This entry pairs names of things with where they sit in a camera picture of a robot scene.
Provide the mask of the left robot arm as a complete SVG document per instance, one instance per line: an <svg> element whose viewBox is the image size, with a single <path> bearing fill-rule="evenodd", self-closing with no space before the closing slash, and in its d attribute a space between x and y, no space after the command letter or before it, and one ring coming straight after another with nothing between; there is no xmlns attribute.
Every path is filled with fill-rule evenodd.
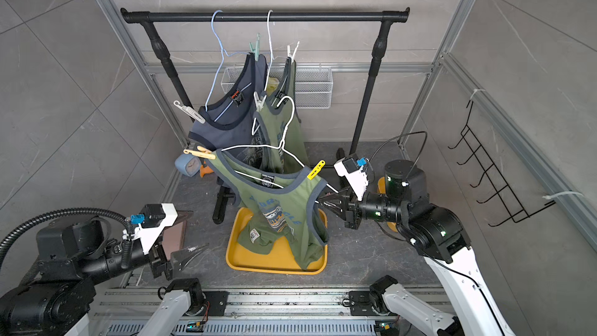
<svg viewBox="0 0 597 336"><path fill-rule="evenodd" d="M196 278L174 278L163 232L191 216L173 204L148 204L129 217L102 208L65 208L23 222L1 242L1 257L27 231L37 233L37 259L1 298L3 335L87 335L96 286L149 266L169 286L141 335L171 335L183 316L207 320L210 304Z"/></svg>

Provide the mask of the wooden clothespin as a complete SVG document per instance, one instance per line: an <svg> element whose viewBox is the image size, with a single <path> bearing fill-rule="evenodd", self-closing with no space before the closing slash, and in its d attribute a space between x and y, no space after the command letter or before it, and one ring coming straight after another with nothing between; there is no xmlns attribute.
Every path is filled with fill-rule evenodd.
<svg viewBox="0 0 597 336"><path fill-rule="evenodd" d="M214 160L216 158L214 152L200 146L197 149L185 149L183 153L207 160Z"/></svg>

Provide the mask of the yellow clothespin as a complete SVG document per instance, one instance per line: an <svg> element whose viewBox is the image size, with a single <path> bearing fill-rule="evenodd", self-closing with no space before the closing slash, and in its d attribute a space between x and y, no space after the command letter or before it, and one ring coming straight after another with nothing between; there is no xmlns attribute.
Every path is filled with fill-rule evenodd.
<svg viewBox="0 0 597 336"><path fill-rule="evenodd" d="M308 174L308 179L313 180L315 177L318 176L319 172L325 167L326 162L324 160L320 160L310 171Z"/></svg>

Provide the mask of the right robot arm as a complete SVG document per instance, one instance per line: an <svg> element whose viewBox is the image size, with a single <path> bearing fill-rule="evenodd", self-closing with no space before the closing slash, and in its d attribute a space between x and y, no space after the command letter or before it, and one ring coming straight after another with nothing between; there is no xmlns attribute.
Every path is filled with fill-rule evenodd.
<svg viewBox="0 0 597 336"><path fill-rule="evenodd" d="M327 211L356 230L365 220L395 225L440 280L454 311L447 313L410 293L390 275L374 282L368 298L349 299L354 311L397 316L426 335L512 335L480 272L471 240L455 213L431 203L425 172L416 160L392 160L384 191L368 191L371 160L337 151L334 169L348 185L320 198Z"/></svg>

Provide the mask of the green tank top printed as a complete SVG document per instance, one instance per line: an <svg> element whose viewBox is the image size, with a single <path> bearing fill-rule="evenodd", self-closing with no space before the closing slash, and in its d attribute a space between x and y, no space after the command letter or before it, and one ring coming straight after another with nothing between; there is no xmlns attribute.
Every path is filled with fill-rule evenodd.
<svg viewBox="0 0 597 336"><path fill-rule="evenodd" d="M324 255L329 234L317 199L327 182L304 167L292 174L275 174L249 166L217 150L209 166L231 188L236 205L253 216L240 230L239 245L253 254L267 255L285 239L295 264L305 271Z"/></svg>

